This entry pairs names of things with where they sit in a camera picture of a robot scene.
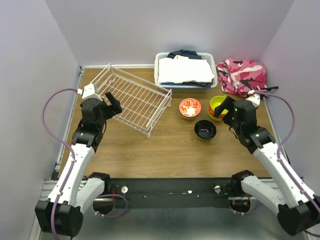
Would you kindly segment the lime green bowl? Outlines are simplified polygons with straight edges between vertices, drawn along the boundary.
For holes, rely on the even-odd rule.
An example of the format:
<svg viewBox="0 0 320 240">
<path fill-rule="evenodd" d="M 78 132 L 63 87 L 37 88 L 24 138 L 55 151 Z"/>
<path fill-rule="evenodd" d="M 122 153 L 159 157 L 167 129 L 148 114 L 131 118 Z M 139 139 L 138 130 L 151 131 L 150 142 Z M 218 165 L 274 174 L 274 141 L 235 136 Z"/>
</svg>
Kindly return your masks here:
<svg viewBox="0 0 320 240">
<path fill-rule="evenodd" d="M 211 115 L 209 115 L 209 118 L 210 118 L 212 121 L 215 121 L 215 122 L 222 122 L 222 119 L 213 117 L 213 116 L 211 116 Z"/>
<path fill-rule="evenodd" d="M 210 100 L 209 105 L 211 105 L 215 109 L 216 107 L 220 106 L 226 98 L 227 97 L 223 95 L 214 96 Z"/>
</svg>

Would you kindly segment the beige bowl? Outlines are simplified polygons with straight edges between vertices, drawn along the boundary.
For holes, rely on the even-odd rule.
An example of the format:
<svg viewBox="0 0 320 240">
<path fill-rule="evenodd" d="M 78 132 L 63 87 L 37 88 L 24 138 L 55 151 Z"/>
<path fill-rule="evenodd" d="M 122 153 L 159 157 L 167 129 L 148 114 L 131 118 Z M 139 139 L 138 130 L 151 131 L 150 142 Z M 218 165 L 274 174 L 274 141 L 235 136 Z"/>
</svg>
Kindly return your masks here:
<svg viewBox="0 0 320 240">
<path fill-rule="evenodd" d="M 209 141 L 216 136 L 217 129 L 213 122 L 209 120 L 200 120 L 195 123 L 194 132 L 199 139 Z"/>
</svg>

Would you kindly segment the white bowl orange pattern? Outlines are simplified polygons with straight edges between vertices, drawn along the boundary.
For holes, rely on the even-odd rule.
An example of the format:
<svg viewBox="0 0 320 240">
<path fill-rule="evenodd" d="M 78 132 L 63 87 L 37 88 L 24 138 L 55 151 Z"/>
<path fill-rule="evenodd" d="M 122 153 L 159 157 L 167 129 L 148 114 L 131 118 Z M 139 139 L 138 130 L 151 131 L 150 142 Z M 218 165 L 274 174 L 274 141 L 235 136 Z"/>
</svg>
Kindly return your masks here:
<svg viewBox="0 0 320 240">
<path fill-rule="evenodd" d="M 186 98 L 180 102 L 178 109 L 183 118 L 193 120 L 200 114 L 202 105 L 195 98 Z"/>
</svg>

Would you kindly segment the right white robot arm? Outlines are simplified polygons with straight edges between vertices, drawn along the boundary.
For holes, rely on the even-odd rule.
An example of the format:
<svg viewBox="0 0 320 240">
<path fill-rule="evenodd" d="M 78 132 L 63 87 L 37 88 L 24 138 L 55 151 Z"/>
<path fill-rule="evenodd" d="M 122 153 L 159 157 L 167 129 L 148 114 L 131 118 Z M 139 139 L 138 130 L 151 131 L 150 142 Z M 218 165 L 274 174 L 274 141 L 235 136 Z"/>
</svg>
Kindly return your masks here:
<svg viewBox="0 0 320 240">
<path fill-rule="evenodd" d="M 295 236 L 320 223 L 320 197 L 284 159 L 271 133 L 258 126 L 257 106 L 248 98 L 235 100 L 228 96 L 215 108 L 214 116 L 227 111 L 223 123 L 234 130 L 239 142 L 263 164 L 278 189 L 274 190 L 244 170 L 232 175 L 230 191 L 236 196 L 248 194 L 256 198 L 276 215 L 287 234 Z"/>
</svg>

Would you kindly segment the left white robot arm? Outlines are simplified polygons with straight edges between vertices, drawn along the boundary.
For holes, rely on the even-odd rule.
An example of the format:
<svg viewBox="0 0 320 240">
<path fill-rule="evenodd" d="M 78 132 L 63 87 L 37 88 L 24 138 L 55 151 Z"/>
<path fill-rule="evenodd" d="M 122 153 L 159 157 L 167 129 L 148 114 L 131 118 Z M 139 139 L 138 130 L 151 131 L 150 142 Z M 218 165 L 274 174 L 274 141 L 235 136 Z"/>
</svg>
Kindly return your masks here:
<svg viewBox="0 0 320 240">
<path fill-rule="evenodd" d="M 35 214 L 40 229 L 60 236 L 76 237 L 84 215 L 97 197 L 107 197 L 111 191 L 110 176 L 93 173 L 81 187 L 85 170 L 94 157 L 107 128 L 107 120 L 122 112 L 120 101 L 110 92 L 105 93 L 109 104 L 96 93 L 84 97 L 80 105 L 82 118 L 72 135 L 71 144 L 60 143 L 69 149 L 64 169 L 46 200 L 39 200 Z"/>
</svg>

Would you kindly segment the pink camouflage garment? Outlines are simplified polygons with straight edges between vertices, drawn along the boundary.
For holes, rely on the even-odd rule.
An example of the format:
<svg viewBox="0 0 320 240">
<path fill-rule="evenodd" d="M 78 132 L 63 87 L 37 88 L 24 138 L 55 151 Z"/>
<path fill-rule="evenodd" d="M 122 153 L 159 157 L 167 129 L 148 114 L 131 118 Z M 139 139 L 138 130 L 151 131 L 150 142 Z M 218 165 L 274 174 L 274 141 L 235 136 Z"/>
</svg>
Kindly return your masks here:
<svg viewBox="0 0 320 240">
<path fill-rule="evenodd" d="M 267 86 L 265 66 L 256 61 L 228 58 L 217 64 L 221 90 L 245 98 L 249 91 L 270 92 L 278 86 Z"/>
</svg>

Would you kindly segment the white plastic laundry basket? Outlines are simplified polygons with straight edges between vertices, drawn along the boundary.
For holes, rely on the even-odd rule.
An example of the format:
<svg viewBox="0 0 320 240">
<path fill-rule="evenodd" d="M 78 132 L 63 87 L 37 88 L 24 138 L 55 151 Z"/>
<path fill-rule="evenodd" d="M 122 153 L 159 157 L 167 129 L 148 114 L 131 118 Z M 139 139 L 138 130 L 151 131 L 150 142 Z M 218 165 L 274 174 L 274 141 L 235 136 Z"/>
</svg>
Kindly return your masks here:
<svg viewBox="0 0 320 240">
<path fill-rule="evenodd" d="M 173 93 L 206 93 L 209 89 L 215 88 L 218 85 L 218 74 L 216 70 L 216 64 L 213 56 L 210 53 L 197 52 L 197 54 L 206 60 L 212 70 L 214 78 L 211 81 L 210 87 L 199 86 L 199 85 L 189 85 L 189 84 L 160 84 L 158 82 L 159 78 L 159 60 L 167 58 L 169 52 L 160 52 L 155 56 L 154 60 L 154 83 L 157 86 L 165 88 L 167 90 L 172 89 Z"/>
</svg>

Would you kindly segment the white folded cloth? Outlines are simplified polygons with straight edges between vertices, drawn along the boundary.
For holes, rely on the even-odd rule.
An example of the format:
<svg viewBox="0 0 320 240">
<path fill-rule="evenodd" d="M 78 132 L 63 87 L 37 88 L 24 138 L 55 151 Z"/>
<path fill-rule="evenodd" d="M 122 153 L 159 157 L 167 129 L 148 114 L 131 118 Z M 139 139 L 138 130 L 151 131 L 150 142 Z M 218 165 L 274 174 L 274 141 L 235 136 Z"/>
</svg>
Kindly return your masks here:
<svg viewBox="0 0 320 240">
<path fill-rule="evenodd" d="M 162 58 L 158 61 L 158 83 L 211 83 L 215 75 L 205 59 Z"/>
</svg>

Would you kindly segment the dark blue clothes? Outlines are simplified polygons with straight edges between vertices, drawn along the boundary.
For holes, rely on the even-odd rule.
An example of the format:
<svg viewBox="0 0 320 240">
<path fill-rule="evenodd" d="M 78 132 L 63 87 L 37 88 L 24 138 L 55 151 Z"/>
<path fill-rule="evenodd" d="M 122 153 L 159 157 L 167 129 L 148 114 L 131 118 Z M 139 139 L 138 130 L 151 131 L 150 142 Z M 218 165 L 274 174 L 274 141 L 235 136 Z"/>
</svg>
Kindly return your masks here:
<svg viewBox="0 0 320 240">
<path fill-rule="evenodd" d="M 196 51 L 184 50 L 184 49 L 170 52 L 167 55 L 167 57 L 174 60 L 186 60 L 186 59 L 201 60 L 202 59 L 202 57 L 198 55 Z"/>
</svg>

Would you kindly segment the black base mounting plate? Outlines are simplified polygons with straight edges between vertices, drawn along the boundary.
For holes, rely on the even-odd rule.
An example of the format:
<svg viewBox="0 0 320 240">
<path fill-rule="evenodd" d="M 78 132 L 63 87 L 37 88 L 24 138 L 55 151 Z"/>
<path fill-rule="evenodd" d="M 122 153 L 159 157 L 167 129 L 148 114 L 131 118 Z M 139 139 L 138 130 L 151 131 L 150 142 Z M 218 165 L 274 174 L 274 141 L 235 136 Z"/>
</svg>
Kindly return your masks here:
<svg viewBox="0 0 320 240">
<path fill-rule="evenodd" d="M 249 212 L 255 198 L 232 189 L 231 179 L 214 178 L 111 178 L 104 191 L 108 197 L 93 202 L 93 209 L 232 208 Z"/>
</svg>

